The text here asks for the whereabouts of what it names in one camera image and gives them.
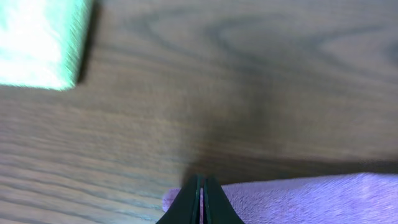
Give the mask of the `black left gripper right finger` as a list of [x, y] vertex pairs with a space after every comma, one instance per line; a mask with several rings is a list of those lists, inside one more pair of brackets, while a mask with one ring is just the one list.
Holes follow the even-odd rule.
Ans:
[[203, 203], [204, 224], [244, 224], [214, 177], [205, 180]]

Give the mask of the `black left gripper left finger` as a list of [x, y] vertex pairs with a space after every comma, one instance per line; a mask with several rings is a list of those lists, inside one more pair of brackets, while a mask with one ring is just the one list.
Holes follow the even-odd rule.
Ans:
[[193, 175], [157, 224], [199, 224], [200, 190], [201, 177]]

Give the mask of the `purple microfiber cloth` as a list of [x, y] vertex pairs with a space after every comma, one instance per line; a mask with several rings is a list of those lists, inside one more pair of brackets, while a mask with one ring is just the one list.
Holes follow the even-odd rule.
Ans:
[[[359, 173], [221, 187], [244, 223], [397, 223], [396, 175]], [[165, 195], [165, 212], [179, 192], [172, 189]]]

